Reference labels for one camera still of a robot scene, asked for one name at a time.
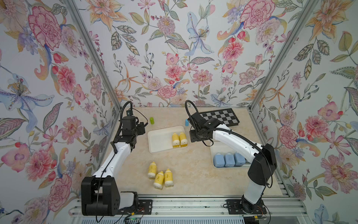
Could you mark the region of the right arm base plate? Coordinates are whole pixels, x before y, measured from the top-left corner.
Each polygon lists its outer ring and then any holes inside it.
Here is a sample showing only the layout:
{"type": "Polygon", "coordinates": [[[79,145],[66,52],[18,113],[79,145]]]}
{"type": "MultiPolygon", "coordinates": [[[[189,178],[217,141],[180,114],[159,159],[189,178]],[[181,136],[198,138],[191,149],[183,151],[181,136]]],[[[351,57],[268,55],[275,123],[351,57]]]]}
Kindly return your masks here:
{"type": "Polygon", "coordinates": [[[266,215],[266,206],[263,200],[259,200],[256,204],[241,199],[227,199],[226,208],[229,215],[266,215]]]}

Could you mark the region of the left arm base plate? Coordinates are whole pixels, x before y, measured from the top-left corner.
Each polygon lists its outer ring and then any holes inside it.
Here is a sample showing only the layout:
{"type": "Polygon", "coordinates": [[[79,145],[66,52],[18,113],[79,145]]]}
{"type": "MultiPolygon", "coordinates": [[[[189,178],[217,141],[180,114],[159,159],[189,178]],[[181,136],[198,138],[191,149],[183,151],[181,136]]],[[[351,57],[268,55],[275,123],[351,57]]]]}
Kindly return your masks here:
{"type": "Polygon", "coordinates": [[[153,200],[140,199],[133,206],[123,208],[117,212],[118,215],[151,215],[153,209],[153,200]]]}

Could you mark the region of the blue sharpener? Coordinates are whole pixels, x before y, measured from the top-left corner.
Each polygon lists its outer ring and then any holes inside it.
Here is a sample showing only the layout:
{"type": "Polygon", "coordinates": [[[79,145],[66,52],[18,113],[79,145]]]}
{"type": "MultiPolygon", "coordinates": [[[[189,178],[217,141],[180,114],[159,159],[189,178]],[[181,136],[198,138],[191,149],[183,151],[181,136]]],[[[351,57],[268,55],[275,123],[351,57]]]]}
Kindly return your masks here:
{"type": "Polygon", "coordinates": [[[233,154],[225,154],[224,156],[225,160],[225,167],[234,167],[235,166],[235,157],[233,154]]]}
{"type": "Polygon", "coordinates": [[[246,159],[239,153],[234,154],[234,160],[236,167],[242,167],[244,164],[246,164],[246,159]]]}
{"type": "Polygon", "coordinates": [[[224,156],[222,154],[216,154],[214,157],[213,157],[213,165],[216,167],[216,168],[223,168],[225,167],[225,159],[224,159],[224,156]]]}

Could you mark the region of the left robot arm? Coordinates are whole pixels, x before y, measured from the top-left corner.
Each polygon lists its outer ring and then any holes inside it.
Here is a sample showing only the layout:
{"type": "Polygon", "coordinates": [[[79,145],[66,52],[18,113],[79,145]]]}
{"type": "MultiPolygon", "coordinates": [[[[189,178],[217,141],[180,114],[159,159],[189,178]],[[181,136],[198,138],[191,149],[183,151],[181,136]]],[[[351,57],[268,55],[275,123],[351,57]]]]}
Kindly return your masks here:
{"type": "Polygon", "coordinates": [[[137,137],[145,134],[147,123],[133,114],[132,102],[126,102],[120,112],[119,128],[110,142],[112,151],[98,171],[82,180],[81,208],[84,216],[97,219],[117,214],[135,213],[139,197],[134,191],[119,191],[115,176],[135,149],[137,137]]]}

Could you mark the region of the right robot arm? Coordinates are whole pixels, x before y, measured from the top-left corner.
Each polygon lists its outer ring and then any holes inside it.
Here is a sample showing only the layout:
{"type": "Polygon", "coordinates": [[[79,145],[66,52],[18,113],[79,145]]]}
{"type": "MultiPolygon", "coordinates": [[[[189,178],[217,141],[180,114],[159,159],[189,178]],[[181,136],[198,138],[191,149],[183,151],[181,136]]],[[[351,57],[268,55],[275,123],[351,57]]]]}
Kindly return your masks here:
{"type": "Polygon", "coordinates": [[[204,119],[196,105],[185,101],[188,122],[193,127],[190,131],[191,142],[219,141],[241,154],[250,163],[248,170],[248,188],[241,197],[239,209],[252,214],[262,202],[264,190],[271,187],[268,183],[277,168],[275,150],[270,144],[261,145],[234,132],[216,118],[204,119]]]}

